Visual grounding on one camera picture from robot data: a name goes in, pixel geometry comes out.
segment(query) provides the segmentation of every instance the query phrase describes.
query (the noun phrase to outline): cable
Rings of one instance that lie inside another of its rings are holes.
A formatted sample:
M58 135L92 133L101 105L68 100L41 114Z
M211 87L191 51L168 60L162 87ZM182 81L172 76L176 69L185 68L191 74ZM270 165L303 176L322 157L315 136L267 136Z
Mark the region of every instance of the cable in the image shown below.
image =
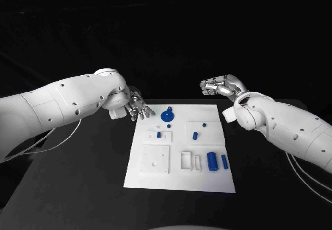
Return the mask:
M46 150L42 150L42 151L39 151L39 152L26 152L26 153L23 153L23 154L42 153L42 152L46 152L46 151L55 149L55 148L56 148L58 146L61 146L61 145L65 143L65 141L71 138L72 134L77 132L78 126L77 126L75 130L72 131L69 137L68 137L55 147L52 147L51 149L46 149Z
M45 135L45 137L29 147L26 148L22 152L19 152L16 155L7 157L3 159L0 163L4 163L6 161L12 160L15 157L17 157L20 154L23 154L30 148L33 148L43 140L45 138L51 135L51 133L55 131L55 128L51 130L51 132Z
M296 165L297 165L299 169L300 169L302 172L306 174L306 176L308 176L321 186L323 186L326 189L329 189L329 190L332 191L332 188L329 188L325 184L322 184L322 183L306 173L306 171L305 171L303 168L300 167L300 165L299 165L299 163L297 163L297 160L296 160L296 158L295 158L293 155L292 155L292 157L293 157L293 160L295 160L295 162L296 162Z
M286 152L286 156L287 156L290 166L292 166L292 168L293 168L293 170L295 170L295 172L296 172L296 175L297 175L299 179L302 180L302 182L305 183L305 185L309 187L309 189L316 193L316 195L318 195L321 198L323 198L323 199L332 204L332 201L331 201L328 198L325 198L325 197L315 191L315 189L308 185L308 183L305 182L303 178L300 177L300 175L299 175L299 173L297 173L297 171L296 171L296 168L295 168L295 166L293 166L293 163L292 163L292 161L290 161L287 152Z

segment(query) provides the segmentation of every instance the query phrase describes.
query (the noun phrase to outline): blue cylinder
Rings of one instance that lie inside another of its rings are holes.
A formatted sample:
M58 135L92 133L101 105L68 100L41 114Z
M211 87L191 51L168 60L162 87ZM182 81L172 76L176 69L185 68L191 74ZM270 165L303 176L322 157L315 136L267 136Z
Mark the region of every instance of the blue cylinder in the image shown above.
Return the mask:
M162 120L165 122L170 122L173 118L175 118L175 114L172 112L172 107L169 107L168 110L162 112Z
M224 169L228 169L228 163L227 163L227 155L221 155Z
M209 171L217 171L218 170L217 153L209 152L207 156L208 156Z
M192 135L192 139L196 140L198 139L198 133L195 132L194 135Z

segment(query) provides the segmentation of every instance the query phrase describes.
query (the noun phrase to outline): robotic hand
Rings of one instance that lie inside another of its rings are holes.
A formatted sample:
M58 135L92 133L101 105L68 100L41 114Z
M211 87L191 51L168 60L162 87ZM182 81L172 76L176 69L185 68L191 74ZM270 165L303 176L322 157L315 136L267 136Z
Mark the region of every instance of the robotic hand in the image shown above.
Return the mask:
M250 92L231 74L201 81L204 95L222 95L234 105L222 114L246 130L257 130L283 151L332 173L332 126L316 115Z
M140 91L129 88L114 69L100 69L0 98L0 162L23 141L92 115L101 107L113 119L123 118L126 110L133 121L137 116L156 115Z

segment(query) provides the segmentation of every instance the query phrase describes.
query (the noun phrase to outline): black tabletop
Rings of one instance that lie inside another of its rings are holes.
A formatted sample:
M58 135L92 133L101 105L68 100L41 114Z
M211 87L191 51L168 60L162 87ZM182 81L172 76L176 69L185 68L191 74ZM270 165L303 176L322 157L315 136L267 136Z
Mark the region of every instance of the black tabletop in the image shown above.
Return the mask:
M280 101L305 109L297 100ZM218 105L235 194L123 188L136 122L129 117L111 120L100 109L71 139L38 155L0 216L0 229L329 228L332 206L305 187L284 152L260 132L225 122L228 99L147 103ZM43 147L56 145L75 126L58 128Z

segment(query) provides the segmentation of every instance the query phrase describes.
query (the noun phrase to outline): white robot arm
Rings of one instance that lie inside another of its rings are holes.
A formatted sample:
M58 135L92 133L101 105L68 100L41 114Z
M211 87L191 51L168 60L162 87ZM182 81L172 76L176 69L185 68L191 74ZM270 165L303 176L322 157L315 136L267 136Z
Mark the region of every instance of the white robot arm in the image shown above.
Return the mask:
M221 94L234 102L222 114L246 130L257 130L283 151L332 173L332 126L316 115L250 92L231 74L202 80L204 95Z
M133 121L137 116L156 115L114 69L100 69L0 98L0 162L23 141L92 115L101 107L113 119L127 115L126 109Z

